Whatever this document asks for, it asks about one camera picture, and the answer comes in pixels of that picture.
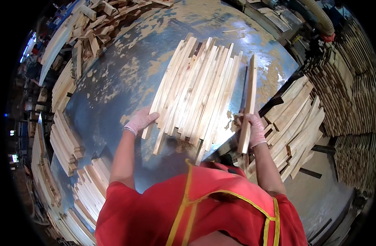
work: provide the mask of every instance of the table surface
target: table surface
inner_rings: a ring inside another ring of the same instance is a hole
[[[244,28],[242,31],[222,31]],[[85,153],[78,169],[91,159],[113,159],[122,136],[122,128],[137,110],[151,105],[162,76],[181,39],[191,32],[203,42],[216,39],[215,45],[234,43],[233,55],[243,51],[221,142],[213,144],[205,158],[228,140],[233,115],[238,113],[244,89],[247,61],[256,53],[258,61],[257,107],[262,107],[287,81],[298,65],[289,53],[256,22],[220,0],[180,1],[171,8],[154,8],[141,15],[120,38],[93,64],[84,69],[81,81],[69,101],[65,117],[70,127],[82,137]],[[159,130],[154,127],[148,140],[135,141],[135,185],[143,193],[187,170],[185,158],[194,161],[197,147],[165,137],[161,154],[152,151]],[[51,165],[67,210],[73,207],[72,190],[78,175],[67,177],[57,158]]]

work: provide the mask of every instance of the flexible hose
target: flexible hose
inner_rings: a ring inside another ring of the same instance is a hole
[[[322,31],[331,36],[334,33],[334,26],[327,14],[316,4],[314,0],[300,0],[303,2],[318,18],[319,23],[322,25]]]

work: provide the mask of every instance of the left hand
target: left hand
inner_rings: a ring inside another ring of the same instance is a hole
[[[135,136],[137,133],[144,128],[146,128],[151,122],[159,118],[158,112],[153,112],[152,114],[148,114],[150,112],[151,106],[147,106],[139,111],[137,111],[126,123],[124,128],[128,128],[131,130]]]

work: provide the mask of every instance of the white work glove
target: white work glove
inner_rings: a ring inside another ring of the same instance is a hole
[[[144,128],[146,128],[151,122],[159,118],[158,112],[153,112],[152,114],[148,114],[150,112],[150,106],[145,107],[136,112],[130,119],[129,122],[126,123],[124,129],[129,129],[131,132],[137,136],[137,133]]]
[[[264,127],[260,121],[259,115],[246,114],[244,117],[248,119],[248,122],[251,124],[251,136],[249,138],[249,148],[252,149],[260,143],[267,143],[266,138],[264,137]]]

